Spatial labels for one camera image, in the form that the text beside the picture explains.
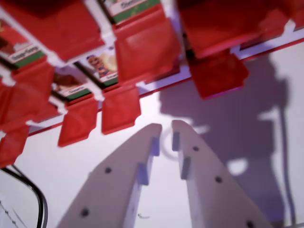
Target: red bracket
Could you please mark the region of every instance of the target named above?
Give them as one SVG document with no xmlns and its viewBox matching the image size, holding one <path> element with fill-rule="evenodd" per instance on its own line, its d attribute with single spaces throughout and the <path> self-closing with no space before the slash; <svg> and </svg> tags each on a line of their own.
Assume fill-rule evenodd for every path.
<svg viewBox="0 0 304 228">
<path fill-rule="evenodd" d="M 196 58 L 257 38 L 267 9 L 259 0 L 179 0 L 181 21 Z"/>
<path fill-rule="evenodd" d="M 51 103 L 47 103 L 45 106 L 41 107 L 39 112 L 33 117 L 32 121 L 40 123 L 58 115 L 60 115 L 60 113 L 57 111 L 57 107 Z"/>
<path fill-rule="evenodd" d="M 12 72 L 15 86 L 1 85 L 0 130 L 10 132 L 33 119 L 48 103 L 54 69 L 46 58 Z"/>
<path fill-rule="evenodd" d="M 267 17 L 261 22 L 262 34 L 256 39 L 241 44 L 241 48 L 262 43 L 283 34 L 285 24 L 289 18 L 271 0 L 262 0 L 268 10 Z"/>
<path fill-rule="evenodd" d="M 1 6 L 33 36 L 67 61 L 104 45 L 100 29 L 80 0 L 1 0 Z"/>
<path fill-rule="evenodd" d="M 170 71 L 168 71 L 166 73 L 163 73 L 163 74 L 160 74 L 160 75 L 157 75 L 155 77 L 150 77 L 150 78 L 146 79 L 145 84 L 161 80 L 161 79 L 169 77 L 171 75 L 178 74 L 181 71 L 180 60 L 178 58 L 176 58 L 176 60 L 174 61 L 173 64 L 174 64 L 173 68 Z"/>
<path fill-rule="evenodd" d="M 190 72 L 201 98 L 205 99 L 243 86 L 249 71 L 234 54 L 223 52 L 190 63 Z"/>
<path fill-rule="evenodd" d="M 135 86 L 127 86 L 104 94 L 102 113 L 102 133 L 110 134 L 135 125 L 141 115 L 139 91 Z"/>
<path fill-rule="evenodd" d="M 11 132 L 0 141 L 0 168 L 11 165 L 22 154 L 29 134 L 29 126 L 24 125 Z"/>
<path fill-rule="evenodd" d="M 304 0 L 272 0 L 296 24 L 296 28 L 304 26 Z"/>
<path fill-rule="evenodd" d="M 170 19 L 157 4 L 113 26 L 120 85 L 134 85 L 170 72 L 181 49 Z"/>
<path fill-rule="evenodd" d="M 66 107 L 68 113 L 62 123 L 58 146 L 64 147 L 87 139 L 96 128 L 98 101 L 90 98 Z"/>
</svg>

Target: product label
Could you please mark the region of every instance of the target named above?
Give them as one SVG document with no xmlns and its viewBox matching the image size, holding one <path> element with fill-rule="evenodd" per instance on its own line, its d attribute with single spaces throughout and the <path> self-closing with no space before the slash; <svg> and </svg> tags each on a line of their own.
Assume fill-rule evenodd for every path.
<svg viewBox="0 0 304 228">
<path fill-rule="evenodd" d="M 115 23 L 118 23 L 155 6 L 160 0 L 105 0 L 104 3 Z"/>
<path fill-rule="evenodd" d="M 109 47 L 103 51 L 96 51 L 94 54 L 86 57 L 86 59 L 80 60 L 80 63 L 103 85 L 112 86 L 118 82 L 114 47 Z"/>
<path fill-rule="evenodd" d="M 56 69 L 52 88 L 53 91 L 61 94 L 68 100 L 75 100 L 91 93 L 86 86 L 87 80 L 80 70 L 75 67 L 66 66 Z"/>
<path fill-rule="evenodd" d="M 5 20 L 0 19 L 0 56 L 22 67 L 43 57 L 44 53 L 39 46 L 30 43 Z"/>
</svg>

